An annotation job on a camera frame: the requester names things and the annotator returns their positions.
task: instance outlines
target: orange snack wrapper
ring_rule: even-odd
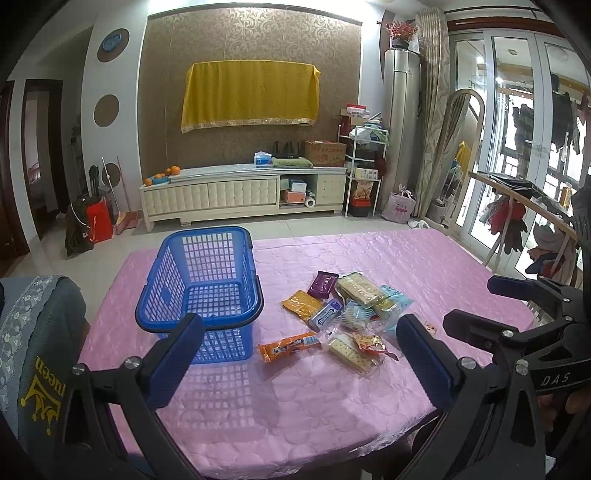
[[[284,338],[278,342],[259,345],[259,352],[265,363],[270,364],[273,360],[313,346],[320,346],[318,337],[313,333],[302,333],[301,335]]]
[[[303,290],[298,290],[287,300],[283,300],[281,304],[287,309],[294,312],[304,322],[309,320],[324,304],[315,299],[312,295],[308,295]]]

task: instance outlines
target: tissue box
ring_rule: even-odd
[[[283,190],[281,192],[281,200],[287,203],[304,203],[306,201],[306,193]]]
[[[290,179],[290,190],[292,192],[306,193],[306,182],[300,179]]]
[[[257,167],[270,167],[272,155],[267,152],[255,153],[255,165]]]

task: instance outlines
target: box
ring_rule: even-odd
[[[304,203],[306,201],[306,193],[283,190],[281,192],[281,200],[287,203]]]
[[[292,192],[306,193],[306,182],[300,179],[290,179],[290,190]]]
[[[362,127],[365,125],[365,121],[361,116],[349,113],[346,108],[340,110],[340,116],[349,117],[349,125],[352,127]]]
[[[304,142],[304,156],[315,167],[342,167],[345,165],[347,145],[337,142]]]
[[[355,178],[364,180],[377,180],[378,171],[373,168],[356,168]]]

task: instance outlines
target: blue gripper pad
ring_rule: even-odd
[[[413,314],[400,318],[396,339],[433,406],[449,410],[456,400],[455,385],[459,381],[457,358],[443,342],[434,340]]]
[[[170,403],[205,336],[203,319],[188,313],[167,338],[146,354],[140,382],[151,410]]]

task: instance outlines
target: potted plant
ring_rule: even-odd
[[[418,28],[410,23],[398,22],[396,20],[386,24],[386,29],[390,32],[391,47],[406,49],[408,49],[408,42],[414,38],[418,31]]]

